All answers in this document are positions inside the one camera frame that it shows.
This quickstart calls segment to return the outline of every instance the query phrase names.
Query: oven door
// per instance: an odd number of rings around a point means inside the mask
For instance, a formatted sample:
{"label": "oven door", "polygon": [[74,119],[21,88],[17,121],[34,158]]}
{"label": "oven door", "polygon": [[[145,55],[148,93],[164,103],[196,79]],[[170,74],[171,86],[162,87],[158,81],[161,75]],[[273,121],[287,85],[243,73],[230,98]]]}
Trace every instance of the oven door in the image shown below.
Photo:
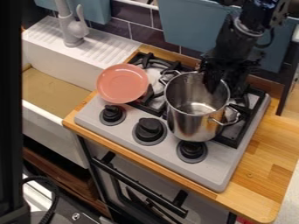
{"label": "oven door", "polygon": [[107,199],[141,223],[226,223],[228,212],[103,146],[87,142]]}

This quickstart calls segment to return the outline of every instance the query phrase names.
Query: plate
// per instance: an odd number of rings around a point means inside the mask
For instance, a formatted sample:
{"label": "plate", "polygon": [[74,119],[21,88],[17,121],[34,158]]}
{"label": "plate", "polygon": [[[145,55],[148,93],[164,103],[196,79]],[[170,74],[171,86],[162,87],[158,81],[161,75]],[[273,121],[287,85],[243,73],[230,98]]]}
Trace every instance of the plate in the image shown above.
{"label": "plate", "polygon": [[132,102],[148,89],[148,75],[138,66],[119,64],[105,69],[97,80],[98,93],[112,103]]}

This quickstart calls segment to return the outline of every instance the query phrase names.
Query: gas stove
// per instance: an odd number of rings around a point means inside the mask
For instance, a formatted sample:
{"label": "gas stove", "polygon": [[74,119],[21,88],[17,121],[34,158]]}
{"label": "gas stove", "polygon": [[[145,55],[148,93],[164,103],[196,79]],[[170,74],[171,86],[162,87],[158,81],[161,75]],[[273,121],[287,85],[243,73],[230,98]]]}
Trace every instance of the gas stove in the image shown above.
{"label": "gas stove", "polygon": [[[151,53],[138,53],[129,63],[147,72],[150,82],[147,94],[122,105],[110,105],[96,95],[74,121],[215,192],[223,192],[268,108],[269,95],[249,87],[242,97],[231,99],[233,107],[242,112],[238,123],[223,128],[211,141],[183,142],[167,128],[163,85],[158,79],[166,70],[192,69]],[[168,75],[166,78],[170,79],[175,74]],[[231,115],[228,109],[225,118],[230,120]]]}

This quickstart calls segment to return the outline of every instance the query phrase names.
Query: pot handle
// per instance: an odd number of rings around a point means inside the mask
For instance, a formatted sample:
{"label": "pot handle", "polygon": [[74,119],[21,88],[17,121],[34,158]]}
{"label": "pot handle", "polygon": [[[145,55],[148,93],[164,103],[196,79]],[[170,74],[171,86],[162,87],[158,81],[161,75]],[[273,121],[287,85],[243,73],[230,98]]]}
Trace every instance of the pot handle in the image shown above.
{"label": "pot handle", "polygon": [[167,74],[167,73],[177,73],[177,74],[181,74],[178,70],[165,70],[162,72],[161,77],[159,78],[159,82],[162,83],[163,85],[166,86],[166,82],[163,80],[163,77]]}
{"label": "pot handle", "polygon": [[220,122],[220,121],[217,121],[215,118],[212,118],[212,117],[210,117],[209,119],[211,119],[212,121],[216,122],[218,125],[221,125],[221,126],[228,126],[228,125],[238,123],[240,121],[240,118],[241,118],[241,113],[237,109],[231,107],[230,105],[227,105],[227,107],[230,108],[236,114],[236,118],[233,121]]}

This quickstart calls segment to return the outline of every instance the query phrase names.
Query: pot rim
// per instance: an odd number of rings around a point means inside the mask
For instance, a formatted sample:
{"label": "pot rim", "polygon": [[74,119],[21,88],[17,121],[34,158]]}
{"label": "pot rim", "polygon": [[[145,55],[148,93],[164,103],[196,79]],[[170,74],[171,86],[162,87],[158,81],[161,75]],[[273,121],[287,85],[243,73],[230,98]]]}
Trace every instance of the pot rim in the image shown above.
{"label": "pot rim", "polygon": [[166,100],[166,102],[167,102],[167,105],[168,105],[169,107],[171,107],[172,109],[176,110],[178,113],[181,113],[181,114],[183,114],[183,115],[187,115],[187,116],[210,116],[210,115],[213,115],[213,114],[218,113],[220,110],[224,109],[224,108],[228,105],[228,102],[229,102],[229,100],[231,99],[231,91],[230,91],[229,87],[227,86],[226,82],[225,82],[224,80],[221,80],[221,83],[225,86],[226,91],[227,91],[227,99],[226,99],[226,103],[224,103],[224,105],[223,105],[221,108],[219,108],[219,109],[217,109],[217,110],[215,110],[215,111],[213,111],[213,112],[206,113],[206,114],[204,114],[204,115],[193,115],[193,114],[188,114],[188,113],[186,113],[186,112],[184,112],[184,111],[182,111],[182,110],[179,110],[179,109],[173,107],[173,106],[170,104],[170,102],[168,101],[167,96],[166,96],[167,88],[168,88],[168,86],[171,84],[171,82],[172,82],[173,80],[175,80],[176,78],[178,78],[178,77],[180,77],[180,76],[187,75],[187,74],[199,74],[199,75],[203,75],[202,73],[199,73],[199,72],[194,71],[194,72],[189,72],[189,73],[181,73],[181,74],[179,74],[179,75],[173,77],[173,78],[166,84],[166,87],[165,87],[165,89],[164,89],[164,98],[165,98],[165,100]]}

